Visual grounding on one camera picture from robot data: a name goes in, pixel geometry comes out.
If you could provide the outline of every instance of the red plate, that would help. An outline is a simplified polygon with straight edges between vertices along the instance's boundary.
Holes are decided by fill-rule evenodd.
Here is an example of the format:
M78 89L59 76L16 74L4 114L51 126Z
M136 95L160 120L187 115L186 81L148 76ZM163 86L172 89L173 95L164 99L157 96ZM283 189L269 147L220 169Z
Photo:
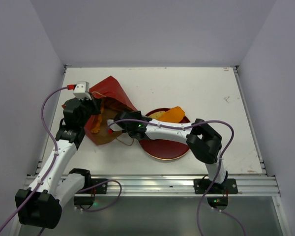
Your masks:
M156 112L168 111L169 108L159 108L146 114L150 116ZM188 123L190 120L184 117L180 123ZM141 147L150 156L160 160L175 160L184 156L188 151L189 147L185 144L168 141L168 140L141 140L139 141Z

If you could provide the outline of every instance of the wall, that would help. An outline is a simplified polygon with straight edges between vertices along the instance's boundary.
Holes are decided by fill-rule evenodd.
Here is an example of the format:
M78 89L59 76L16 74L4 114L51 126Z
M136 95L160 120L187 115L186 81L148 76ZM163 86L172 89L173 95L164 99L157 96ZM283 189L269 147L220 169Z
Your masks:
M0 0L0 225L14 211L14 195L26 174L35 170L46 138L40 106L60 87L62 74L32 4ZM54 105L46 109L49 122L53 110Z
M295 235L295 0L277 0L239 68L265 166L277 177Z
M275 0L31 0L74 66L239 65Z

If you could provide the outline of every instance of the scratch mark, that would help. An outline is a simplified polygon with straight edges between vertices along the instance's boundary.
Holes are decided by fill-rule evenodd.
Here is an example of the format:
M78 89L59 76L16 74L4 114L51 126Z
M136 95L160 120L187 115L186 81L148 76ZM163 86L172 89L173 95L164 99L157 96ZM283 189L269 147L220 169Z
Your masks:
M228 101L229 98L230 98L229 96L224 97L224 100L225 100L227 103L229 103L229 101Z

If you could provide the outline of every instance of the red connector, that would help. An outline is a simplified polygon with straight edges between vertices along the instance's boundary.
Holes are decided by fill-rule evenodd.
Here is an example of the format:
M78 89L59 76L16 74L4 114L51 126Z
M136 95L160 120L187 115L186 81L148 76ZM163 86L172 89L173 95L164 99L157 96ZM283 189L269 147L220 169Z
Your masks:
M73 90L76 85L67 85L68 90Z

